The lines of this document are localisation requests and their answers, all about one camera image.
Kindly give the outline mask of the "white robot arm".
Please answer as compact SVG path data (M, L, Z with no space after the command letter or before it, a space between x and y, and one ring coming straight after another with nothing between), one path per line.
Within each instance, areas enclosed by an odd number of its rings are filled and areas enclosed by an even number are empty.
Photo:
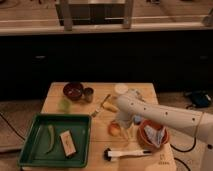
M200 171L213 171L213 114L187 110L140 100L133 89L116 99L119 109L116 118L129 124L136 114L161 125L171 127L206 144Z

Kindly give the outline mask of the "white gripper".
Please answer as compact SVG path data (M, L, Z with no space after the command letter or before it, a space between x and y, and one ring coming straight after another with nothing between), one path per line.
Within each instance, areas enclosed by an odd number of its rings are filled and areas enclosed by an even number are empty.
M115 122L121 126L120 134L125 139L125 141L131 140L133 137L133 115L125 113L123 111L118 111L115 115Z

